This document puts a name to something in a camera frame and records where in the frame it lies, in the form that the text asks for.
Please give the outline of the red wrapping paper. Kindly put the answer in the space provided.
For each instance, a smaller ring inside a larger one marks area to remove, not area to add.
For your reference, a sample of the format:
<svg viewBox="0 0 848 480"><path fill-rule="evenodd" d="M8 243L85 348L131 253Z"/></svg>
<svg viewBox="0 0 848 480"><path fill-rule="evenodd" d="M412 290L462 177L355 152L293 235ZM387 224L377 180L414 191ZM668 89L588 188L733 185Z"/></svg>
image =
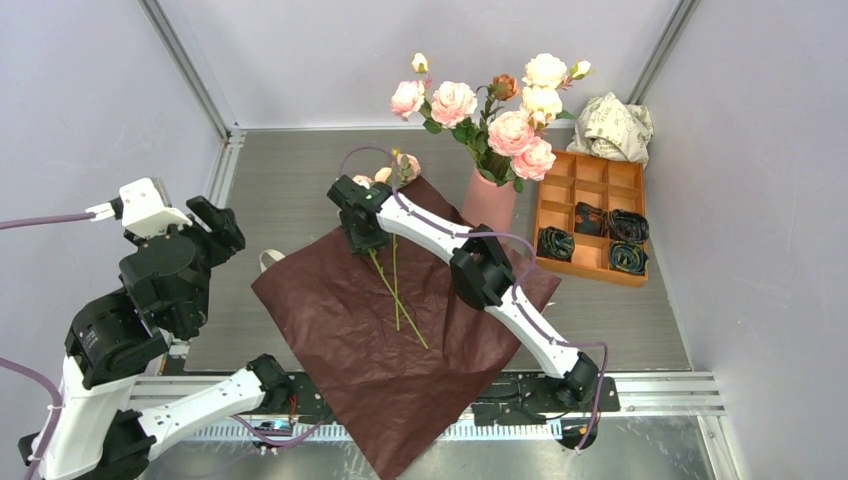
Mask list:
<svg viewBox="0 0 848 480"><path fill-rule="evenodd" d="M400 295L429 349L402 322L370 257L334 229L253 283L297 360L382 479L401 475L520 348L455 294L449 266L399 239Z"/></svg>

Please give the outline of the white rose stem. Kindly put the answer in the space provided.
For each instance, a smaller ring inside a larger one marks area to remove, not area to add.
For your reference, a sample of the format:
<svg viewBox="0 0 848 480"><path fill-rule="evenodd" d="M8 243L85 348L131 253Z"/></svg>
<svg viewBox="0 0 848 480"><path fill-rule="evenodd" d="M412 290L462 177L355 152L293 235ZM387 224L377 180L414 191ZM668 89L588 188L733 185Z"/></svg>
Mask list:
<svg viewBox="0 0 848 480"><path fill-rule="evenodd" d="M521 91L520 110L526 116L529 125L541 130L550 123L575 116L564 109L561 91L569 89L574 82L582 80L593 72L592 63L578 60L573 65L550 53L541 53L525 65Z"/></svg>

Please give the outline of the pink flower bunch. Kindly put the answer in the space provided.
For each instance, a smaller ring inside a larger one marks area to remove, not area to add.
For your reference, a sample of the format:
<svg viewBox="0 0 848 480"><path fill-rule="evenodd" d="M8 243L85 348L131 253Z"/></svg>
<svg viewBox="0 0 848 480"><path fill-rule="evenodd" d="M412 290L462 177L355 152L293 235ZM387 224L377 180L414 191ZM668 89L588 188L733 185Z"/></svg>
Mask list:
<svg viewBox="0 0 848 480"><path fill-rule="evenodd" d="M390 163L387 167L382 167L373 176L357 174L353 176L353 181L362 187L371 187L376 183L382 183L394 187L402 187L408 185L413 180L417 179L421 174L421 167L417 158L413 155L402 153L400 150L393 148L390 151ZM379 277L391 295L394 304L395 312L395 329L400 332L402 322L412 329L417 337L418 342L425 350L429 349L429 344L418 328L413 316L410 314L400 295L400 275L399 275L399 239L395 234L390 235L390 252L391 252L391 278L387 277L385 269L378 259L377 250L371 248L367 251Z"/></svg>

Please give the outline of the cream printed ribbon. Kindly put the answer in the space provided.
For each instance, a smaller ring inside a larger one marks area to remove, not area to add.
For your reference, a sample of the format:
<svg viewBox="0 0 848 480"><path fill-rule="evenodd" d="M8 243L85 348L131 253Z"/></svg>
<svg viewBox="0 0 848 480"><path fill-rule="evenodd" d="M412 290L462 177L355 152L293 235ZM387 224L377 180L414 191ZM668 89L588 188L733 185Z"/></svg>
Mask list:
<svg viewBox="0 0 848 480"><path fill-rule="evenodd" d="M275 249L266 249L262 251L259 255L259 268L260 272L264 273L277 262L283 260L285 255Z"/></svg>

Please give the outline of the large pink rose stem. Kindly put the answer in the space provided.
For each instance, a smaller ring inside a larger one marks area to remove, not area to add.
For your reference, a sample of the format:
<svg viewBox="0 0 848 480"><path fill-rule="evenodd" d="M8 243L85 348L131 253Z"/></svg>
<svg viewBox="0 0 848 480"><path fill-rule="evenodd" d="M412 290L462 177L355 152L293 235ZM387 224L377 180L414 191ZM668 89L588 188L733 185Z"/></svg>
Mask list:
<svg viewBox="0 0 848 480"><path fill-rule="evenodd" d="M498 116L488 127L487 144L493 154L489 171L499 186L517 180L542 181L556 160L551 144L522 111Z"/></svg>

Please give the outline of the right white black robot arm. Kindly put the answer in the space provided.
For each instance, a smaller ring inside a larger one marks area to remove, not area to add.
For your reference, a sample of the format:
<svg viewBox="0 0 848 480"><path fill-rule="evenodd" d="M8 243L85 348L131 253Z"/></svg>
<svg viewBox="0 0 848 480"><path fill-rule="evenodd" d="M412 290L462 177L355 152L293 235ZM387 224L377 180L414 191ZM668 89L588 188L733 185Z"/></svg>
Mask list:
<svg viewBox="0 0 848 480"><path fill-rule="evenodd" d="M503 324L532 354L543 373L557 380L555 396L567 410L594 401L600 367L565 340L532 304L501 246L485 225L463 226L425 209L385 184L364 187L347 175L327 192L338 207L342 229L355 253L381 248L391 235L403 237L450 267L456 295Z"/></svg>

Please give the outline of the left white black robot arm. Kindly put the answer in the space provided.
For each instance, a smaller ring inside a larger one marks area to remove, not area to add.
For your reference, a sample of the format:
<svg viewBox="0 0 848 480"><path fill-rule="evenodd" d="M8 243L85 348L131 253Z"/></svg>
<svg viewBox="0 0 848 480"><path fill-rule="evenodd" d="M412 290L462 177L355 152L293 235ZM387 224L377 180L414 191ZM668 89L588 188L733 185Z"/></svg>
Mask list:
<svg viewBox="0 0 848 480"><path fill-rule="evenodd" d="M212 270L243 250L235 213L196 196L185 210L155 194L115 198L85 218L122 223L135 251L120 261L120 287L86 304L65 340L62 379L49 384L48 418L20 438L26 477L134 479L189 435L241 413L277 413L289 379L263 354L225 380L177 401L129 407L148 364L168 350L166 335L195 337L206 323Z"/></svg>

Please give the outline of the orange rose stem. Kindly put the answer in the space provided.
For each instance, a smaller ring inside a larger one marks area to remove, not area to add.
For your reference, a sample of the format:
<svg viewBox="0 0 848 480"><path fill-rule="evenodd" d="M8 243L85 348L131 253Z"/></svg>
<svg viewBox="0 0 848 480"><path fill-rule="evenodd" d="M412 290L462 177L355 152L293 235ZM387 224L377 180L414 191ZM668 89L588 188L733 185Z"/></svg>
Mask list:
<svg viewBox="0 0 848 480"><path fill-rule="evenodd" d="M520 111L506 111L495 117L501 110L500 103L512 99L518 93L517 79L508 74L494 77L487 87L474 147L478 168L488 171L493 177L504 176L507 158L522 152L532 136Z"/></svg>

